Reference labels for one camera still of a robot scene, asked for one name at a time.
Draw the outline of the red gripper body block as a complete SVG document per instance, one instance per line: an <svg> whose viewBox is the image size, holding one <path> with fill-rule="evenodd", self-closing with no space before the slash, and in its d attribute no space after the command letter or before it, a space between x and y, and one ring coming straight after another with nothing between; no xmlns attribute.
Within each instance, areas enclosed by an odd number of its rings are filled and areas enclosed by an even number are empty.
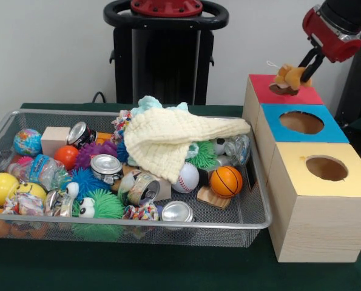
<svg viewBox="0 0 361 291"><path fill-rule="evenodd" d="M320 7L311 8L302 23L304 32L331 62L343 62L361 48L360 33L350 35L329 24L320 13Z"/></svg>

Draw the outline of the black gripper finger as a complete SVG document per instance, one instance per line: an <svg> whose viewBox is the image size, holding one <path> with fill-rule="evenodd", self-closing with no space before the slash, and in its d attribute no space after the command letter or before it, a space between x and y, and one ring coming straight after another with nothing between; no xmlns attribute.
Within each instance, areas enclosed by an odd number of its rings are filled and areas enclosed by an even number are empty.
<svg viewBox="0 0 361 291"><path fill-rule="evenodd" d="M315 49L312 48L306 56L303 58L303 60L300 62L299 67L307 68L309 65L311 65L311 61L315 58Z"/></svg>
<svg viewBox="0 0 361 291"><path fill-rule="evenodd" d="M320 67L323 62L324 55L317 55L312 64L308 65L301 76L301 82L308 82L315 71Z"/></svg>

